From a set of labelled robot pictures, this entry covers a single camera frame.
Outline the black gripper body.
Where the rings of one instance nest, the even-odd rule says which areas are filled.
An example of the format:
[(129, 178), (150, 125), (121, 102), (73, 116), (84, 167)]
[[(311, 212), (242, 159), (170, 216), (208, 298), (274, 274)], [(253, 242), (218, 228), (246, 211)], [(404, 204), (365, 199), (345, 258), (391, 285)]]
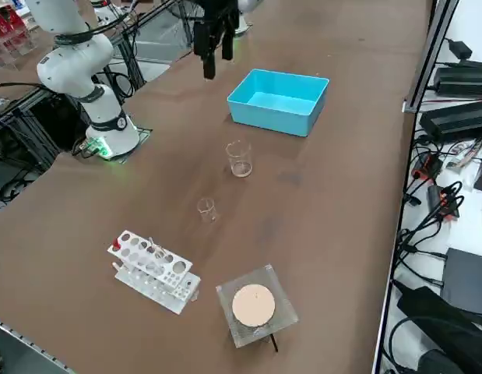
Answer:
[(237, 0), (195, 0), (194, 3), (203, 10), (200, 21), (216, 23), (226, 18), (233, 27), (239, 26)]

